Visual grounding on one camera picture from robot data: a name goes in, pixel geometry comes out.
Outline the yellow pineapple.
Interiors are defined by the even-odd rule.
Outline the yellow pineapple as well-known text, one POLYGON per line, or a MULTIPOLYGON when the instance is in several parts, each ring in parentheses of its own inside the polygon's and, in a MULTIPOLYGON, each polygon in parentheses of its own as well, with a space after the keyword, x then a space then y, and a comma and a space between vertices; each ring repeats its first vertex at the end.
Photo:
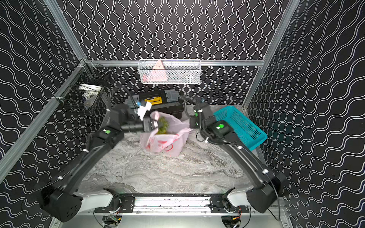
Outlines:
POLYGON ((167 130, 169 129, 170 124, 167 119, 163 116, 160 116, 158 119, 158 135, 165 135, 167 134, 167 130))

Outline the pink plastic bag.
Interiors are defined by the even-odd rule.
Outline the pink plastic bag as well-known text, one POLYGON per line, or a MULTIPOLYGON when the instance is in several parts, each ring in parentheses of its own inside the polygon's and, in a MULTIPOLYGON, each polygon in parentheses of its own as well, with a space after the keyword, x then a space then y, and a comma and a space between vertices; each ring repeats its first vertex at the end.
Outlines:
POLYGON ((168 122, 168 128, 165 134, 159 134, 158 129, 150 133, 142 133, 140 135, 140 144, 146 151, 158 154, 177 157, 183 150, 192 128, 189 123, 182 122, 180 119, 158 111, 153 111, 150 117, 154 120, 163 120, 168 122))

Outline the teal plastic basket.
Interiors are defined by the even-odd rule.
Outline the teal plastic basket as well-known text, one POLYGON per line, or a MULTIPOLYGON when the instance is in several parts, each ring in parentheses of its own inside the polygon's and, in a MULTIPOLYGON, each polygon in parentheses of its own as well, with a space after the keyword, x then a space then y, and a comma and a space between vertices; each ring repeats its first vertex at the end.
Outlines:
POLYGON ((260 146, 268 138, 264 131, 234 106, 224 107, 214 112, 214 116, 217 121, 225 121, 228 123, 239 139, 251 151, 260 146))

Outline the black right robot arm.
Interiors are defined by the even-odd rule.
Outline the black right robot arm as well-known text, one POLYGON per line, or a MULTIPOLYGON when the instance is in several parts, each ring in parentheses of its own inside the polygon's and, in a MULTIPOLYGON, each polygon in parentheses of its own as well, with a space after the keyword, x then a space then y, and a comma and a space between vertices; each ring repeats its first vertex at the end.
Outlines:
POLYGON ((180 96, 180 99, 194 104, 194 113, 188 115, 190 127, 199 129, 205 143, 223 149, 251 182, 251 189, 234 188, 226 192, 228 205, 248 205, 264 213, 274 202, 279 202, 286 182, 285 175, 274 172, 252 152, 267 139, 267 135, 234 106, 213 112, 202 98, 180 96))

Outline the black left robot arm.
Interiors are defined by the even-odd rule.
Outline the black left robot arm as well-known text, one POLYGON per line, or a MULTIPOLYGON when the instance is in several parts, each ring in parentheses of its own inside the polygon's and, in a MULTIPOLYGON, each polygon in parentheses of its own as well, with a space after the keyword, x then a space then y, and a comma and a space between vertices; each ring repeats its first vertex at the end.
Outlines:
POLYGON ((118 104, 109 109, 105 122, 88 137, 86 148, 75 161, 48 182, 36 184, 35 197, 43 211, 61 222, 67 222, 83 211, 105 208, 115 213, 121 209, 119 194, 115 191, 82 193, 78 189, 89 171, 124 139, 125 133, 157 129, 158 122, 145 116, 152 104, 138 102, 137 106, 130 109, 126 104, 118 104))

